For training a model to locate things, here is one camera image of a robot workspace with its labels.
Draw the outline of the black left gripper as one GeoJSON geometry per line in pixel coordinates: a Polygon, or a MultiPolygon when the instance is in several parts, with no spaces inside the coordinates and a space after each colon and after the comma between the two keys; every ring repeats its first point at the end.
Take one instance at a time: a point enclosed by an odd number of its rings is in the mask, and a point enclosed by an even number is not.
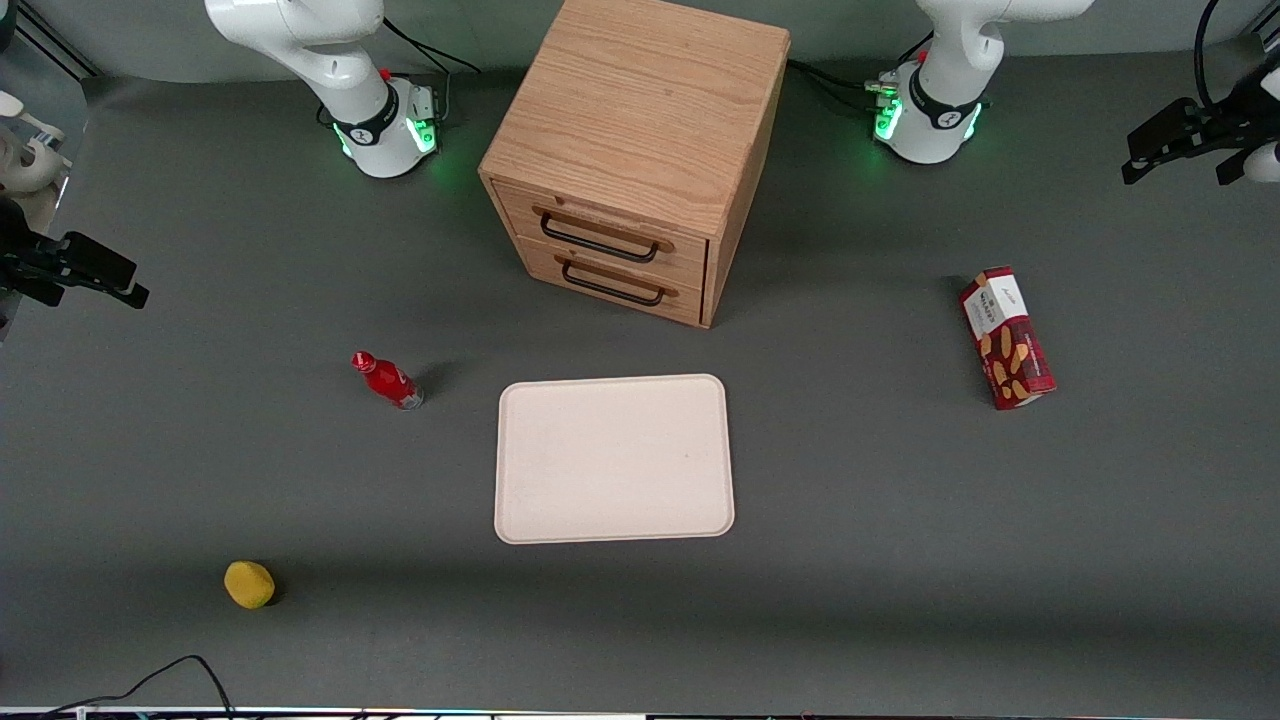
{"type": "Polygon", "coordinates": [[[1123,183],[1135,184],[1153,167],[1230,150],[1215,168],[1228,186],[1245,176],[1245,167],[1277,167],[1277,59],[1266,58],[1245,73],[1220,101],[1203,108],[1180,97],[1129,133],[1129,159],[1123,183]]]}

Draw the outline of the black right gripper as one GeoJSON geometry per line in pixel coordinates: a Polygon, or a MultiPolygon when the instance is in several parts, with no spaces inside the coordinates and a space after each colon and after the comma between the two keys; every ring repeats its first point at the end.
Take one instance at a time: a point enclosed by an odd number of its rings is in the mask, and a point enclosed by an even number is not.
{"type": "Polygon", "coordinates": [[[136,284],[137,264],[79,232],[54,240],[33,231],[23,209],[1,200],[3,288],[56,307],[67,288],[84,287],[143,309],[150,291],[136,284]]]}

